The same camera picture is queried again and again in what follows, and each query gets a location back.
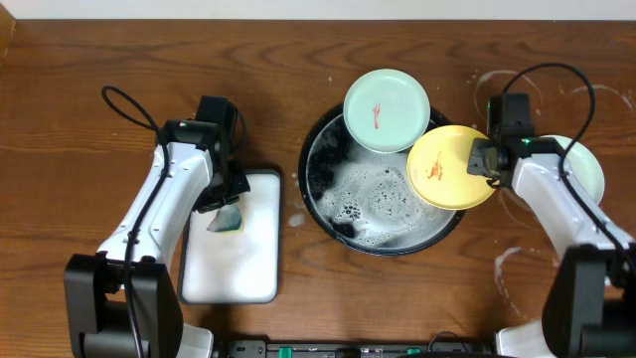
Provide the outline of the yellow plate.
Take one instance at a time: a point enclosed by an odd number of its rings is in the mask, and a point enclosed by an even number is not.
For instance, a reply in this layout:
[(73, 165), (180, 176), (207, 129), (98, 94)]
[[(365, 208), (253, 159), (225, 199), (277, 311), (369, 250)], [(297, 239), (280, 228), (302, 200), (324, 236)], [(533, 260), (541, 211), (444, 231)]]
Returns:
[(445, 210), (466, 210), (485, 202), (495, 190), (486, 178), (468, 173), (473, 140), (486, 135), (468, 126), (444, 125), (427, 131), (411, 148), (408, 182), (425, 202)]

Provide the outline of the mint green plate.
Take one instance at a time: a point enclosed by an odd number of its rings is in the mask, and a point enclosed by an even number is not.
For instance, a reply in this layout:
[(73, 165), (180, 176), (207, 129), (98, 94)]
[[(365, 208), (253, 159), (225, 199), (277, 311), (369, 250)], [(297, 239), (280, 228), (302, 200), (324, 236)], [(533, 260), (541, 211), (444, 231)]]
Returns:
[(368, 72), (349, 87), (343, 104), (346, 127), (362, 146), (380, 153), (410, 148), (426, 132), (431, 105), (411, 75), (392, 69)]
[(599, 204), (605, 191), (605, 177), (596, 157), (587, 147), (577, 142), (566, 155), (566, 159), (580, 185), (589, 197)]

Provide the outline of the green yellow sponge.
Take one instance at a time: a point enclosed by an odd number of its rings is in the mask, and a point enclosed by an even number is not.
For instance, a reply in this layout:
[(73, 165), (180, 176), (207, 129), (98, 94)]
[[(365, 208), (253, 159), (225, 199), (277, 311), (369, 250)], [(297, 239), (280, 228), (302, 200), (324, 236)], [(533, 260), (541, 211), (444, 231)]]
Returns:
[(226, 205), (216, 211), (216, 216), (210, 222), (207, 230), (211, 233), (226, 233), (239, 231), (243, 225), (240, 208), (237, 205)]

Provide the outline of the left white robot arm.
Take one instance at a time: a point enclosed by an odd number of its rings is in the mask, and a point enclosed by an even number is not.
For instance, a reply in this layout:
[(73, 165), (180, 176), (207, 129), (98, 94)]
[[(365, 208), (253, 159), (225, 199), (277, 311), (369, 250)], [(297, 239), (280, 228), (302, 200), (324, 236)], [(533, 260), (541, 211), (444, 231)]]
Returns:
[(247, 190), (229, 159), (233, 128), (169, 120), (157, 134), (151, 170), (113, 234), (64, 271), (76, 357), (210, 357), (214, 335), (185, 323), (170, 278), (173, 255), (193, 211), (237, 201)]

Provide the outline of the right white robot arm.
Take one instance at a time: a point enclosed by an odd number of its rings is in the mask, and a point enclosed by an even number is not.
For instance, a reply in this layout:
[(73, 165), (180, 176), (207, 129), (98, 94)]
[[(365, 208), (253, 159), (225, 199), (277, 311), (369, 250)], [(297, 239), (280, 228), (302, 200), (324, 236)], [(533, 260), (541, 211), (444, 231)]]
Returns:
[(508, 188), (531, 208), (560, 264), (539, 319), (500, 330), (510, 357), (632, 357), (635, 241), (580, 185), (553, 138), (474, 140), (468, 173)]

